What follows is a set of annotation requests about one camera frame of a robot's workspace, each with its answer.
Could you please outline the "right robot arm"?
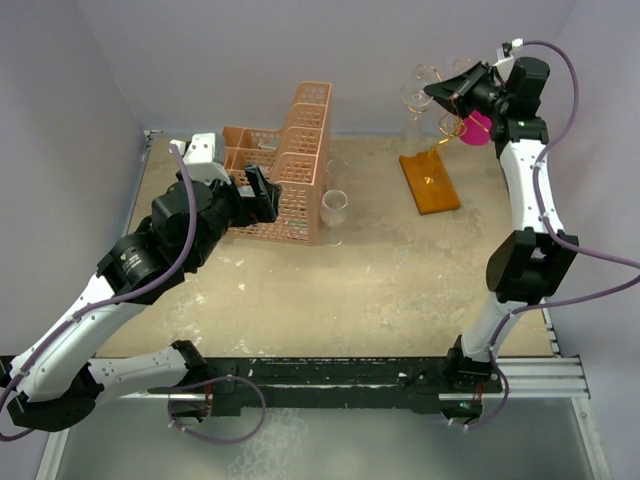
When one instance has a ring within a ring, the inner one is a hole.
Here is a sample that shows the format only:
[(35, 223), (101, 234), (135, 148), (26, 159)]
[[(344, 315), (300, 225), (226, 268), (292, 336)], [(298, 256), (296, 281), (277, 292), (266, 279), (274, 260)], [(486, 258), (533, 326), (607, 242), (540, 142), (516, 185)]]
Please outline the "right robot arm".
[(444, 376), (456, 391), (498, 379), (495, 361), (507, 335), (523, 314), (557, 291), (576, 257), (579, 241), (555, 211), (545, 151), (549, 136), (537, 115), (549, 73), (549, 65), (533, 57), (516, 59), (506, 79), (498, 67), (479, 62), (424, 88), (459, 118), (479, 113), (490, 120), (511, 207), (512, 231), (487, 263), (487, 301), (447, 354)]

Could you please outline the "pink wine glass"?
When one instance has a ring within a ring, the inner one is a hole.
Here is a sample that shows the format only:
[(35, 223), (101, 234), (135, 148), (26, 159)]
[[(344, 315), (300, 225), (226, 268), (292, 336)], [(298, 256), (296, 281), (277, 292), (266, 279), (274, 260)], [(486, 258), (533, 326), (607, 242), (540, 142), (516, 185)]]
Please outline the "pink wine glass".
[(491, 140), (491, 127), (492, 122), (488, 117), (478, 111), (474, 111), (468, 117), (463, 119), (463, 129), (459, 138), (466, 145), (486, 145)]

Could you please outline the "clear wine glass back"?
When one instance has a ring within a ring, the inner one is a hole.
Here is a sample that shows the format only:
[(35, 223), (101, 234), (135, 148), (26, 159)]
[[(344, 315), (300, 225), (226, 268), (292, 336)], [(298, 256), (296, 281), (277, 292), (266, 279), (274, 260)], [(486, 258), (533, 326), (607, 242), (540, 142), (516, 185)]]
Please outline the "clear wine glass back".
[(407, 147), (416, 147), (421, 140), (420, 116), (428, 109), (432, 98), (424, 88), (427, 82), (413, 78), (406, 81), (400, 90), (400, 98), (409, 111), (409, 118), (402, 129), (401, 137)]

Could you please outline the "clear flute wine glass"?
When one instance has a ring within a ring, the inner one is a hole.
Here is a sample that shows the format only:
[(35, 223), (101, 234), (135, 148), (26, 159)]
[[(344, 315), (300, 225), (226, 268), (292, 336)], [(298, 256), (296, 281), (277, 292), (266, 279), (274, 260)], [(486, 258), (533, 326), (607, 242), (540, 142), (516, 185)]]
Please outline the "clear flute wine glass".
[(326, 164), (326, 189), (346, 190), (348, 164), (340, 159), (329, 160)]

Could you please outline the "wooden rack base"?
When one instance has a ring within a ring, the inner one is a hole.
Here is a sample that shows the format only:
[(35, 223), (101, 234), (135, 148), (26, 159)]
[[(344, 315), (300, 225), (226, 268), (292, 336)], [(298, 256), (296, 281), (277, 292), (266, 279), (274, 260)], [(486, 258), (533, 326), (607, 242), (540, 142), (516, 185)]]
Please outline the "wooden rack base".
[(461, 202), (437, 150), (400, 156), (399, 163), (420, 215), (458, 210)]

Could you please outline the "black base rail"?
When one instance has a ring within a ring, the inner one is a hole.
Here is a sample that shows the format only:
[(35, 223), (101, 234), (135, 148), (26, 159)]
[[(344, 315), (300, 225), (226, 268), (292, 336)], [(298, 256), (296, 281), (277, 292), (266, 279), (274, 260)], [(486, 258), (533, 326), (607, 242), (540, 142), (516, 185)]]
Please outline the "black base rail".
[(154, 393), (211, 387), (213, 416), (237, 416), (244, 408), (401, 409), (418, 414), (449, 412), (455, 400), (500, 393), (489, 364), (449, 357), (208, 357), (174, 387)]

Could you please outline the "clear round wine glass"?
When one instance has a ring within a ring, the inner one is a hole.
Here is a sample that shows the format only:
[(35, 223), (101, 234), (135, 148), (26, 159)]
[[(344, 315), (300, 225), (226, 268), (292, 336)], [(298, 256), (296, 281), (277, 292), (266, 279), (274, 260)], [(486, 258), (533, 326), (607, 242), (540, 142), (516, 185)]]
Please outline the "clear round wine glass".
[(347, 218), (348, 197), (342, 190), (328, 190), (322, 197), (321, 220), (325, 226), (326, 243), (337, 247), (343, 243), (343, 225)]

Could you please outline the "clear wine glass far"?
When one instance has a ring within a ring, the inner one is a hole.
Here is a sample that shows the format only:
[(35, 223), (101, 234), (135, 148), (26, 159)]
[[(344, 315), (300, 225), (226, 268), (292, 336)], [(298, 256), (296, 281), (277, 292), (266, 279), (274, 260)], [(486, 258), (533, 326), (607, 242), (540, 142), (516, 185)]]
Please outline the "clear wine glass far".
[(438, 69), (426, 64), (419, 64), (414, 68), (413, 78), (426, 84), (438, 83), (442, 80)]

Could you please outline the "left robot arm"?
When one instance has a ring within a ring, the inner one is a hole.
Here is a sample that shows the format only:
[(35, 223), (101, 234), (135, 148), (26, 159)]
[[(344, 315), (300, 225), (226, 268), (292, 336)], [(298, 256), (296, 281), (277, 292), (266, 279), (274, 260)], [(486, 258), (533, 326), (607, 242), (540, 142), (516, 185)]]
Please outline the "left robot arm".
[(208, 364), (187, 340), (120, 360), (94, 355), (126, 322), (196, 273), (230, 228), (276, 221), (281, 185), (256, 165), (244, 174), (249, 196), (232, 180), (206, 184), (179, 177), (153, 199), (137, 229), (99, 261), (49, 332), (23, 354), (2, 358), (1, 405), (15, 426), (23, 433), (58, 432), (129, 393), (202, 387)]

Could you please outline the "peach plastic file organizer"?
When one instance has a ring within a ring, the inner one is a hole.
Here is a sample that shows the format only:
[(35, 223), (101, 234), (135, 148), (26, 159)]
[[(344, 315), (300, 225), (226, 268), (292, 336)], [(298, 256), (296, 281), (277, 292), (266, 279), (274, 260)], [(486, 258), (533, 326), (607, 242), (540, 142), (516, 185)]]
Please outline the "peach plastic file organizer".
[(224, 166), (236, 184), (247, 188), (244, 168), (257, 165), (267, 180), (282, 187), (276, 222), (232, 228), (230, 235), (303, 245), (318, 242), (330, 156), (331, 94), (329, 83), (302, 82), (281, 129), (224, 127)]

